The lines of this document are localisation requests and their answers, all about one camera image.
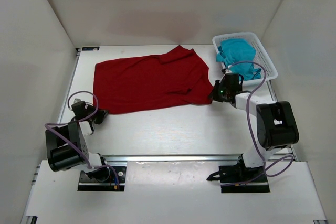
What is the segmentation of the red t shirt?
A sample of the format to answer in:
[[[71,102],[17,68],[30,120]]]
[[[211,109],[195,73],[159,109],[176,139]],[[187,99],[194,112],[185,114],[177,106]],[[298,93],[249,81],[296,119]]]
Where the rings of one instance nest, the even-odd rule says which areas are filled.
[[[161,55],[104,61],[95,65],[93,103],[111,114],[209,105],[208,72],[196,51],[182,46]]]

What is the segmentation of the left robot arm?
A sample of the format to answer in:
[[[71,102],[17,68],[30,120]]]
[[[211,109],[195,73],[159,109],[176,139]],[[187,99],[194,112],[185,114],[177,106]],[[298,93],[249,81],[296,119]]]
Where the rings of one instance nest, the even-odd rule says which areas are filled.
[[[90,103],[75,99],[71,105],[74,117],[64,125],[50,126],[45,130],[47,161],[52,171],[82,170],[89,179],[100,183],[111,178],[111,169],[101,154],[88,151],[85,136],[103,123],[109,110],[96,108]]]

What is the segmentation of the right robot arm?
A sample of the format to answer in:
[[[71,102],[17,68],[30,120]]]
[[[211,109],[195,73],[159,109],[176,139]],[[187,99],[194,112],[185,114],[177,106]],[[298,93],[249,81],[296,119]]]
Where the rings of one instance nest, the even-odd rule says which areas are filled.
[[[210,174],[208,181],[224,181],[226,186],[244,185],[268,176],[266,161],[278,151],[299,141],[299,132],[291,105],[287,101],[268,102],[243,90],[243,78],[237,73],[227,73],[216,80],[208,96],[212,101],[229,103],[245,111],[253,145],[241,154],[233,166],[221,167]]]

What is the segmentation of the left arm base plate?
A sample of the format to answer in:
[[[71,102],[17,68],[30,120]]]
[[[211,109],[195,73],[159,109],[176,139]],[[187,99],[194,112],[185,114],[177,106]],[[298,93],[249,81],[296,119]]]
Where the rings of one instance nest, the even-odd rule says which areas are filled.
[[[124,162],[111,163],[110,165],[115,169],[118,179],[115,178],[115,174],[111,168],[105,168],[103,171],[88,174],[81,171],[77,191],[124,192],[127,164]]]

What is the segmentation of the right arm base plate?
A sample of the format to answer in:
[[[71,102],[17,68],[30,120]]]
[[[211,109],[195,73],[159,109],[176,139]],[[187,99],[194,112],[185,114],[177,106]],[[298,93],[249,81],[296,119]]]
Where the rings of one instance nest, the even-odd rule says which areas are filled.
[[[263,167],[243,168],[238,164],[219,166],[222,194],[269,193],[268,179]]]

